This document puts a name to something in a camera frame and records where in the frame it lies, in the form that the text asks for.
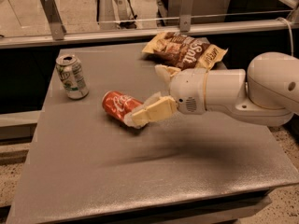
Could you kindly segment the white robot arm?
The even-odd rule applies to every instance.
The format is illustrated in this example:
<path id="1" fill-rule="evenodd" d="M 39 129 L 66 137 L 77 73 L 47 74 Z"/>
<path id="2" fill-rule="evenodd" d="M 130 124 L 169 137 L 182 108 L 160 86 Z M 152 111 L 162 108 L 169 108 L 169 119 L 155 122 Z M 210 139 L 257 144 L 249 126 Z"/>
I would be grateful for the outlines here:
<path id="1" fill-rule="evenodd" d="M 247 123 L 280 126 L 299 114 L 299 59 L 279 52 L 255 57 L 247 70 L 157 65 L 155 72 L 168 88 L 153 94 L 124 116 L 129 127 L 141 128 L 174 113 L 221 112 Z"/>

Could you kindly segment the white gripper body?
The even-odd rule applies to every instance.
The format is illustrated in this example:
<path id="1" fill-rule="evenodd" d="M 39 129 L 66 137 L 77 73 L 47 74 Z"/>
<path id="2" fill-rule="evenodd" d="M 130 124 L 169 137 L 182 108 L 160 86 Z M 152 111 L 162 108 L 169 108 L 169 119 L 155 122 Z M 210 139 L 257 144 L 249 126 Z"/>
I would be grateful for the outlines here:
<path id="1" fill-rule="evenodd" d="M 182 114 L 202 115 L 206 112 L 204 105 L 203 68 L 186 69 L 175 75 L 169 85 L 169 93 L 178 104 Z"/>

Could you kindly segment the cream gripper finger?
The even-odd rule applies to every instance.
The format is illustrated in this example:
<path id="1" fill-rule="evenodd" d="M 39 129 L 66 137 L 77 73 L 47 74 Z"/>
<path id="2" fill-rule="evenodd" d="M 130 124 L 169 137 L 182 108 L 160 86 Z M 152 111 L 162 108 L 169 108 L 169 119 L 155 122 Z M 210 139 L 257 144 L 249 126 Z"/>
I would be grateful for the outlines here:
<path id="1" fill-rule="evenodd" d="M 128 127 L 140 129 L 148 123 L 170 118 L 178 111 L 175 99 L 162 96 L 160 92 L 154 93 L 143 105 L 140 105 L 124 116 L 124 123 Z"/>
<path id="2" fill-rule="evenodd" d="M 168 85 L 171 79 L 180 72 L 179 68 L 173 66 L 167 66 L 162 64 L 157 64 L 155 66 L 155 72 L 157 76 Z"/>

